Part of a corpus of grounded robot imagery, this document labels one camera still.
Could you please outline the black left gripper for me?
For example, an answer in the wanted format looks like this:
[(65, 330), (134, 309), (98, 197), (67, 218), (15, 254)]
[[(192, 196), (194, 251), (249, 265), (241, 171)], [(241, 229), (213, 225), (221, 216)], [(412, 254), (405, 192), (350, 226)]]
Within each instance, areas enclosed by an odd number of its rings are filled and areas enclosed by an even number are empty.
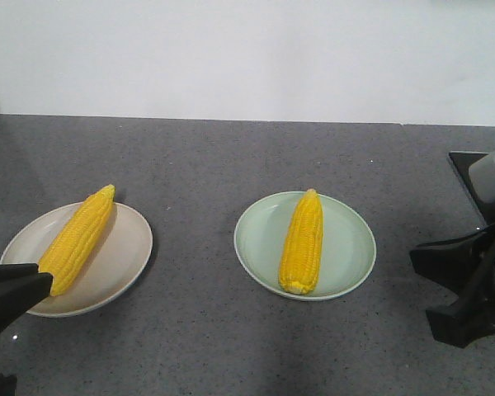
[[(0, 265), (0, 334), (32, 307), (50, 296), (53, 276), (35, 263)], [(0, 372), (0, 396), (17, 395), (17, 376)]]

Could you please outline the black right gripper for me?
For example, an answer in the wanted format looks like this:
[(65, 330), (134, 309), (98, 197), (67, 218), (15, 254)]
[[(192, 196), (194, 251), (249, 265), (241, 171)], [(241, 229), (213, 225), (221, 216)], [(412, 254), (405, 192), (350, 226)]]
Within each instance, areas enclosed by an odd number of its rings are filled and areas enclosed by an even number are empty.
[[(479, 230), (461, 238), (423, 243), (409, 256), (418, 275), (456, 295), (450, 305), (426, 309), (435, 340), (465, 348), (479, 338), (495, 335), (495, 239), (489, 246), (489, 232)], [(463, 290), (479, 264), (482, 277), (478, 287)]]

